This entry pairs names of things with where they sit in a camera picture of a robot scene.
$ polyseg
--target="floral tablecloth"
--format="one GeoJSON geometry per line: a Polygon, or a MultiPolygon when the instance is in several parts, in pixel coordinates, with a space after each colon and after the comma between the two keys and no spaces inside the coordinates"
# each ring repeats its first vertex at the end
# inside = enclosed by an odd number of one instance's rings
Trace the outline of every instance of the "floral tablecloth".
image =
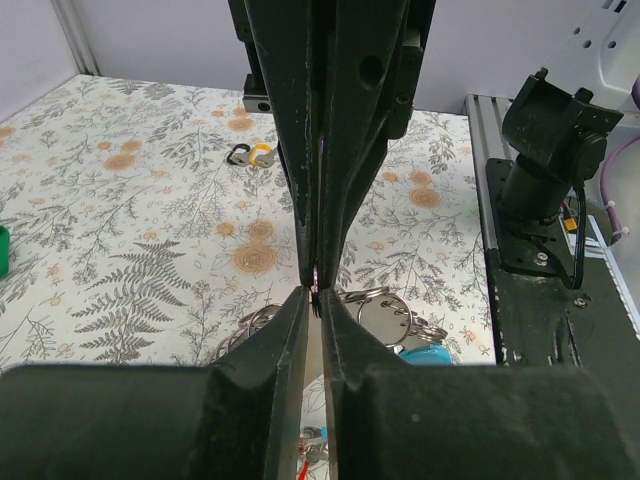
{"type": "MultiPolygon", "coordinates": [[[[298,284],[280,166],[224,161],[237,143],[276,141],[272,117],[247,114],[239,92],[83,75],[0,124],[0,223],[12,235],[0,369],[207,364],[237,319],[298,284]]],[[[449,331],[457,362],[492,363],[474,189],[466,118],[415,112],[338,280],[391,286],[449,331]]],[[[323,405],[320,378],[303,423],[322,423],[323,405]]]]}

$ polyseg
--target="red object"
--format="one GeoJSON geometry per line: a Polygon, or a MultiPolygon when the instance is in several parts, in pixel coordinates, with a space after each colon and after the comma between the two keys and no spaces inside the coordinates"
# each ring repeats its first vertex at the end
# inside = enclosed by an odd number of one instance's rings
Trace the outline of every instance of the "red object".
{"type": "Polygon", "coordinates": [[[304,480],[305,478],[307,478],[307,472],[309,471],[310,466],[311,464],[309,462],[304,462],[304,465],[302,466],[302,470],[300,470],[300,475],[298,476],[298,480],[304,480]]]}

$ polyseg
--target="wall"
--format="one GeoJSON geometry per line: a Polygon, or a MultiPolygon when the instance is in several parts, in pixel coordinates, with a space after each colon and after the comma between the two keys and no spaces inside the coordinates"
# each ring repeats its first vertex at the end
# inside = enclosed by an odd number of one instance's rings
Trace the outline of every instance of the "wall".
{"type": "Polygon", "coordinates": [[[47,0],[0,0],[0,121],[76,74],[47,0]]]}
{"type": "MultiPolygon", "coordinates": [[[[242,89],[226,0],[76,0],[105,75],[242,89]]],[[[512,97],[586,0],[438,0],[416,106],[460,112],[467,93],[512,97]]]]}

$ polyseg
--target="teal object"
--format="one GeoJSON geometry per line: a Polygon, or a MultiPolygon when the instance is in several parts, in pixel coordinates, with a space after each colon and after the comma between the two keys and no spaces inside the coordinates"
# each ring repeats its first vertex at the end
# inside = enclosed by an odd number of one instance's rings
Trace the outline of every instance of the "teal object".
{"type": "Polygon", "coordinates": [[[415,348],[402,352],[398,356],[411,365],[441,366],[454,364],[449,350],[442,345],[415,348]]]}
{"type": "Polygon", "coordinates": [[[0,277],[9,273],[9,230],[0,225],[0,277]]]}

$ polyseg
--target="green object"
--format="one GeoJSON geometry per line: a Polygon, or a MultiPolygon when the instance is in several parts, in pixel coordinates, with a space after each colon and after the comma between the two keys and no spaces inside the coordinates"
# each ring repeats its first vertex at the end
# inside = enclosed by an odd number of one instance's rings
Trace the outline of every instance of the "green object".
{"type": "Polygon", "coordinates": [[[0,277],[9,273],[9,230],[0,225],[0,277]]]}

